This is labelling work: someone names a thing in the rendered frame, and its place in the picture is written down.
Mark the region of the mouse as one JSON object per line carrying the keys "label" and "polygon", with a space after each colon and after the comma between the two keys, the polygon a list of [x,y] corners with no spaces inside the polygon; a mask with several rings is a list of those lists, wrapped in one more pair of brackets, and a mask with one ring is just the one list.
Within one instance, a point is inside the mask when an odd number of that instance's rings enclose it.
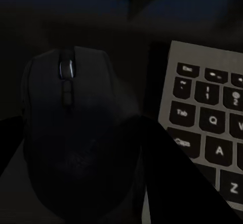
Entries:
{"label": "mouse", "polygon": [[90,221],[127,196],[140,160],[140,113],[108,54],[75,46],[31,58],[21,80],[23,158],[56,216]]}

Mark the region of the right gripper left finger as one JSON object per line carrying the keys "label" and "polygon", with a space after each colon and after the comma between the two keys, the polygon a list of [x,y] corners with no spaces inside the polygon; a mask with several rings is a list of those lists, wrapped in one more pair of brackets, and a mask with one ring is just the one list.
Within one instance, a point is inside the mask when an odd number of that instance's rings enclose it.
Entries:
{"label": "right gripper left finger", "polygon": [[0,176],[24,139],[22,116],[0,121]]}

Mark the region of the keyboard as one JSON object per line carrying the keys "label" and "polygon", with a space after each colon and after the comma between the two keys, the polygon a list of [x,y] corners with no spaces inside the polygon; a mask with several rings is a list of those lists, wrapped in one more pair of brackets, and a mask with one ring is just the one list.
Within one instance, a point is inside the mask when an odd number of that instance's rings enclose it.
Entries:
{"label": "keyboard", "polygon": [[157,121],[243,221],[243,53],[172,40]]}

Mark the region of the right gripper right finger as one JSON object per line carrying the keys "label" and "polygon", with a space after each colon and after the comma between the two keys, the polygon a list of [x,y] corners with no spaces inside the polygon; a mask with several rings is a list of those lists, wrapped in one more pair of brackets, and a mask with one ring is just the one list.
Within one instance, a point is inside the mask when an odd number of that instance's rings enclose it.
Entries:
{"label": "right gripper right finger", "polygon": [[158,121],[140,134],[151,224],[243,224]]}

